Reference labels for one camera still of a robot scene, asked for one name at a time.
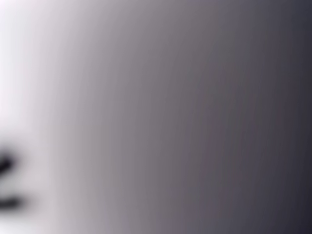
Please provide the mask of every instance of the blurry black mark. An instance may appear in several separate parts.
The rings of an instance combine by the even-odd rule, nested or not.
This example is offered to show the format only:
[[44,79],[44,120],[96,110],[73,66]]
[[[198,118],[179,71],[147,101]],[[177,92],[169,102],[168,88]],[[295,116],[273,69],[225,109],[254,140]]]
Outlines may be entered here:
[[[16,161],[12,152],[5,150],[0,152],[0,178],[3,178],[16,166]],[[18,196],[12,196],[8,199],[0,199],[0,211],[17,210],[22,207],[24,200]]]

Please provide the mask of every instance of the gray gradient background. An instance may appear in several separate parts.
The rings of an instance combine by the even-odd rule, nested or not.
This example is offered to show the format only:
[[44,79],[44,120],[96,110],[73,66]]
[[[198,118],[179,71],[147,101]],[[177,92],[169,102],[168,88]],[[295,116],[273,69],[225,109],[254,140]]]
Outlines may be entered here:
[[309,233],[309,1],[1,1],[5,233]]

